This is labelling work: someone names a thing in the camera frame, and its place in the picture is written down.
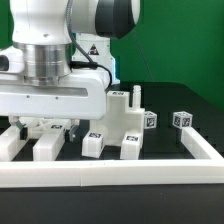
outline black cable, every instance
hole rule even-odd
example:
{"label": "black cable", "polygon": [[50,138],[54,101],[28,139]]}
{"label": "black cable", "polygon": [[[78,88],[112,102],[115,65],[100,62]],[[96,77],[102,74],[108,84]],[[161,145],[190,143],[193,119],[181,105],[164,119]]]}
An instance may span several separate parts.
{"label": "black cable", "polygon": [[71,69],[83,69],[83,68],[89,68],[89,69],[97,69],[97,68],[103,68],[106,70],[109,74],[110,82],[107,88],[109,88],[113,83],[113,76],[111,71],[106,68],[103,65],[98,64],[97,62],[83,62],[83,61],[71,61],[70,62],[70,68]]}
{"label": "black cable", "polygon": [[141,46],[141,44],[140,44],[140,42],[139,42],[139,40],[138,40],[137,34],[135,33],[135,31],[132,31],[132,34],[133,34],[134,40],[135,40],[135,42],[136,42],[136,44],[137,44],[137,46],[138,46],[138,49],[139,49],[139,51],[140,51],[140,53],[141,53],[141,56],[142,56],[142,58],[143,58],[143,61],[144,61],[145,67],[146,67],[146,69],[147,69],[147,71],[148,71],[148,74],[149,74],[149,76],[150,76],[152,82],[155,82],[154,77],[153,77],[153,75],[152,75],[152,72],[151,72],[151,70],[150,70],[150,68],[149,68],[149,64],[148,64],[147,59],[146,59],[146,57],[145,57],[145,54],[144,54],[144,52],[143,52],[142,46]]}
{"label": "black cable", "polygon": [[98,67],[99,67],[99,68],[103,68],[104,70],[106,70],[106,71],[109,73],[110,82],[109,82],[109,85],[108,85],[108,87],[107,87],[107,88],[109,88],[109,87],[112,85],[112,83],[113,83],[113,76],[112,76],[111,71],[110,71],[108,68],[106,68],[105,66],[103,66],[103,65],[99,65],[99,64],[98,64]]}

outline warning label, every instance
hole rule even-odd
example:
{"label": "warning label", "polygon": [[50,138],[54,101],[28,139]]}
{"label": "warning label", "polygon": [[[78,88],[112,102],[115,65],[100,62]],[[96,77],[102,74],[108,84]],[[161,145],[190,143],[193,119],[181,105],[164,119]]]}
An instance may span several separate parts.
{"label": "warning label", "polygon": [[90,133],[89,134],[89,137],[90,138],[100,138],[101,137],[101,134],[98,134],[98,133]]}
{"label": "warning label", "polygon": [[115,96],[123,96],[124,93],[123,92],[113,92],[113,95],[115,95]]}
{"label": "warning label", "polygon": [[93,46],[91,47],[91,49],[89,50],[89,55],[100,55],[97,48],[96,48],[96,45],[93,44]]}
{"label": "warning label", "polygon": [[135,136],[127,136],[127,139],[128,141],[131,141],[131,142],[137,142],[138,141],[138,137],[135,137]]}

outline black table surface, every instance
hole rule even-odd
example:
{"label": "black table surface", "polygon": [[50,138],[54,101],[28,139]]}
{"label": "black table surface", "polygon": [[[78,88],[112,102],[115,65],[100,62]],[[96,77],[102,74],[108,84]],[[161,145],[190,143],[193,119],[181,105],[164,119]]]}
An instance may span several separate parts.
{"label": "black table surface", "polygon": [[[172,127],[173,112],[193,114],[193,127],[224,155],[224,113],[184,85],[139,83],[142,107],[158,115],[158,127],[146,130],[140,159],[192,159]],[[132,91],[132,83],[112,90]],[[0,130],[7,128],[5,118]],[[65,143],[57,161],[89,160],[81,156],[88,131],[82,121],[75,143]],[[14,162],[32,161],[31,140]],[[101,160],[119,159],[120,149],[106,147]],[[148,185],[0,189],[0,224],[7,223],[224,223],[224,185]]]}

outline white cylinder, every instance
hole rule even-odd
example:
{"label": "white cylinder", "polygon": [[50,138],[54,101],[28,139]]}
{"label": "white cylinder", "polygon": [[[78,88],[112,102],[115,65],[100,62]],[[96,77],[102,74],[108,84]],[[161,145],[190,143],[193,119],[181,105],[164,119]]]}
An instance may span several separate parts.
{"label": "white cylinder", "polygon": [[132,108],[139,109],[141,107],[141,86],[134,86]]}

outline green wall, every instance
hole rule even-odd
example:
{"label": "green wall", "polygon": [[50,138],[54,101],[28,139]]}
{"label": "green wall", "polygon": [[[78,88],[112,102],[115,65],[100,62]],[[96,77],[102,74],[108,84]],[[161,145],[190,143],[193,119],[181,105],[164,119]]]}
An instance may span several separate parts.
{"label": "green wall", "polygon": [[[141,2],[135,34],[112,41],[121,80],[183,83],[224,111],[224,0]],[[1,0],[0,18],[5,47],[11,41],[8,0]]]}

